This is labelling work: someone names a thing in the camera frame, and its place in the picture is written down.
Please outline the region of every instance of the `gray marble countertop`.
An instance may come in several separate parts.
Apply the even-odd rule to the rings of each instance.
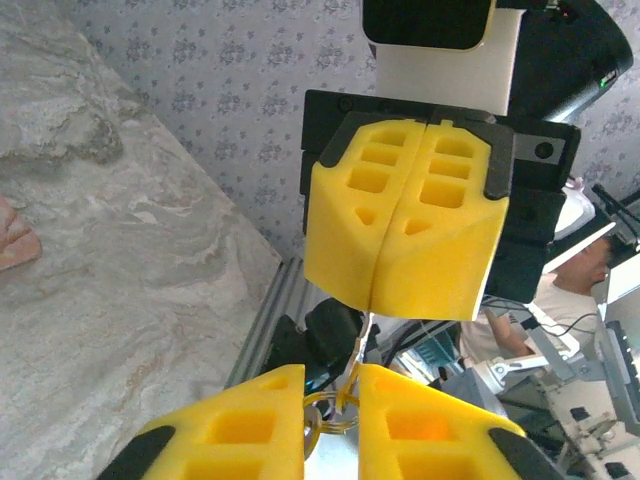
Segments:
[[[0,0],[0,193],[38,261],[0,288],[0,478],[95,477],[219,391],[278,258],[46,0]]]

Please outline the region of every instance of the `white panel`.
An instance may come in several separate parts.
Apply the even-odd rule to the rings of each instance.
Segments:
[[[611,270],[607,301],[613,303],[624,295],[640,287],[640,255]]]
[[[484,43],[470,51],[377,46],[376,95],[505,115],[521,15],[496,9]]]

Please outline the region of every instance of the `cable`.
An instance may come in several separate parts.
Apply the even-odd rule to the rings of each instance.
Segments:
[[[634,235],[636,239],[640,238],[640,234],[638,234],[638,231],[635,228],[633,228],[633,225],[631,225],[631,222],[628,219],[626,219],[623,215],[621,215],[621,213],[627,214],[629,217],[631,217],[633,220],[635,220],[638,223],[640,223],[639,217],[634,215],[633,212],[631,212],[631,210],[629,210],[622,203],[620,203],[618,200],[613,198],[611,194],[607,192],[602,185],[600,184],[594,185],[591,191],[595,193],[600,198],[600,200],[602,200],[605,203],[605,205],[608,208],[611,208],[615,213],[617,213],[620,221],[627,226],[631,234]]]
[[[567,329],[564,332],[560,333],[560,334],[552,333],[549,330],[547,330],[546,328],[542,327],[542,325],[541,325],[541,327],[547,333],[547,335],[551,335],[552,337],[559,338],[559,337],[562,337],[563,335],[566,335],[570,330],[573,330],[575,328],[575,326],[578,324],[578,322],[580,322],[581,320],[583,320],[583,319],[585,319],[587,317],[597,317],[597,316],[598,316],[598,314],[596,314],[596,313],[585,313],[581,317],[578,317],[578,319],[575,322],[573,322],[571,325],[569,325],[567,327]],[[579,331],[581,331],[583,333],[595,333],[595,332],[587,332],[586,330],[579,330]]]
[[[337,392],[338,391],[338,385],[336,384],[335,381],[331,382],[331,392]],[[328,421],[328,422],[332,422],[335,418],[336,418],[336,404],[331,403],[331,407],[329,408],[329,412],[327,414],[327,419],[325,420],[323,418],[323,420]]]
[[[421,320],[420,322],[414,323],[409,328],[407,328],[404,332],[402,332],[402,334],[398,337],[398,339],[391,346],[391,349],[389,350],[389,354],[387,355],[387,358],[385,359],[384,363],[382,364],[383,367],[389,368],[391,366],[391,362],[393,362],[393,359],[395,358],[395,356],[398,354],[398,352],[400,350],[403,349],[404,342],[411,335],[413,335],[418,330],[420,330],[420,328],[422,328],[422,325],[423,325],[423,323],[425,321],[428,321],[428,320]]]
[[[496,300],[491,300],[489,302],[483,302],[481,305],[484,306],[488,306],[488,307],[503,307],[503,308],[513,308],[513,309],[520,309],[520,310],[526,310],[526,307],[518,302],[512,302],[511,300],[502,300],[502,299],[496,299]]]
[[[529,309],[520,306],[520,307],[509,307],[507,305],[500,305],[499,303],[483,303],[483,307],[493,307],[493,308],[504,308],[505,310],[510,310],[512,312],[528,312]]]
[[[611,195],[609,192],[607,192],[604,187],[600,184],[598,184],[598,188],[597,191],[594,192],[596,195],[598,195],[598,192],[602,195],[604,195],[605,197],[608,198],[609,202],[611,202],[618,210],[622,210],[624,213],[626,213],[630,218],[633,218],[636,222],[640,223],[640,217],[638,217],[635,213],[633,213],[631,210],[629,210],[629,208],[624,205],[620,200],[617,200],[613,195]]]
[[[590,332],[589,330],[583,330],[581,328],[574,328],[573,330],[575,332],[588,333],[589,335],[595,335],[596,334],[596,332]]]
[[[513,305],[522,306],[520,302],[516,302],[515,300],[509,300],[508,298],[494,297],[493,295],[484,295],[484,297],[482,297],[482,303],[496,303],[496,302],[510,303]]]
[[[315,388],[312,388],[311,390],[309,390],[309,393],[307,393],[307,395],[311,395],[313,393],[318,393],[323,391],[325,388],[327,388],[329,385],[331,385],[333,382],[335,382],[338,379],[339,375],[329,375],[329,378],[327,378],[324,382],[322,382],[320,385],[318,385]]]
[[[413,347],[416,343],[418,343],[419,341],[421,341],[422,339],[424,339],[425,337],[428,337],[429,334],[428,333],[421,333],[420,335],[417,335],[415,338],[412,338],[411,340],[407,340],[405,343],[403,343],[402,345],[400,345],[400,348],[398,349],[399,352],[401,352],[402,350],[406,350],[408,348]]]

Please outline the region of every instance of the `floral wallpaper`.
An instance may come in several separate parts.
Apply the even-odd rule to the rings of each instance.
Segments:
[[[302,244],[304,92],[373,94],[357,0],[56,0],[283,255]],[[574,172],[640,188],[640,0],[602,0],[636,66],[577,121]]]

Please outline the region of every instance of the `yellow foam block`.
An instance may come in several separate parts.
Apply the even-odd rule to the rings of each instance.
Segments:
[[[519,480],[488,435],[506,418],[378,365],[360,367],[360,480]]]
[[[484,196],[490,154],[466,130],[427,127],[377,259],[372,311],[475,318],[509,206]]]
[[[145,480],[302,480],[304,365],[287,365],[165,417],[173,438]]]
[[[361,127],[336,167],[313,167],[309,281],[360,310],[473,320],[508,208],[484,197],[490,154],[446,121]]]
[[[369,309],[376,258],[424,131],[412,120],[367,125],[338,165],[313,168],[305,276],[352,308]]]

